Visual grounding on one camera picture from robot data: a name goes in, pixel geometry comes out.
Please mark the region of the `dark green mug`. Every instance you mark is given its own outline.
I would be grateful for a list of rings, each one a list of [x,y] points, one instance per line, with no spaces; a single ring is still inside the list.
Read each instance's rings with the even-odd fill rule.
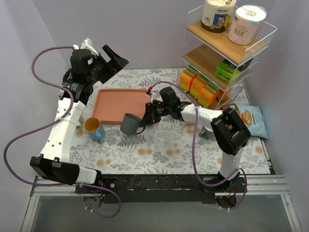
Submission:
[[[126,135],[137,135],[143,133],[145,130],[145,126],[143,127],[142,131],[137,132],[138,128],[140,127],[142,119],[134,114],[125,113],[120,131]]]

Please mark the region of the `pink mug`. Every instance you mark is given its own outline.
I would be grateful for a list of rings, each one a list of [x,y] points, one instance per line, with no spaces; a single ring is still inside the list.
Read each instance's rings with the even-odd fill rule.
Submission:
[[[188,126],[193,126],[193,125],[195,125],[195,123],[192,123],[192,122],[186,122],[185,124],[188,125]]]

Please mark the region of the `dark grey mug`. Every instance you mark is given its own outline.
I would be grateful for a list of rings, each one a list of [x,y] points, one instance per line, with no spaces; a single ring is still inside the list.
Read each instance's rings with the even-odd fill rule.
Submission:
[[[205,127],[202,127],[198,136],[200,138],[204,138],[204,139],[209,140],[209,139],[212,139],[214,137],[214,133],[212,131],[207,130]]]

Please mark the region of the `blue butterfly mug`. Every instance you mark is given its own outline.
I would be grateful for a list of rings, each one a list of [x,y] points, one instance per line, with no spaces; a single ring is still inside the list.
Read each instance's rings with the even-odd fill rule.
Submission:
[[[84,122],[84,129],[93,141],[100,142],[101,144],[105,142],[106,133],[103,126],[101,125],[101,121],[98,118],[88,118]]]

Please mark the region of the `green ceramic mug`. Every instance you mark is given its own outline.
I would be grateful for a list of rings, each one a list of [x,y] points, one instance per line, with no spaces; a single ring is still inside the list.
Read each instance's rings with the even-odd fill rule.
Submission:
[[[78,119],[78,122],[77,122],[77,128],[82,128],[84,125],[84,117],[81,115]]]

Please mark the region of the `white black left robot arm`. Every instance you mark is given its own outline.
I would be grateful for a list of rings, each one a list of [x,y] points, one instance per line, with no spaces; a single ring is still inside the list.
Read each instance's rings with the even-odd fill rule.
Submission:
[[[41,178],[67,185],[86,184],[92,193],[102,190],[103,182],[97,178],[100,171],[69,163],[70,145],[93,92],[93,85],[96,82],[106,83],[128,64],[127,59],[116,54],[108,45],[102,49],[109,61],[91,46],[73,48],[71,68],[63,76],[58,96],[56,123],[51,127],[39,156],[30,160],[30,166]]]

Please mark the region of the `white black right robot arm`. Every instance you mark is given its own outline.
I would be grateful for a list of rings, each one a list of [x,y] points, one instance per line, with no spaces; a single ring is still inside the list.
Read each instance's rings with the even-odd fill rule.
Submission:
[[[139,126],[156,124],[160,122],[161,117],[170,115],[176,120],[201,125],[213,132],[222,150],[222,164],[216,179],[208,182],[202,179],[199,181],[206,187],[220,188],[224,192],[235,188],[241,154],[251,136],[236,110],[211,110],[181,101],[171,87],[161,89],[160,96],[162,100],[152,100],[145,105],[145,114]]]

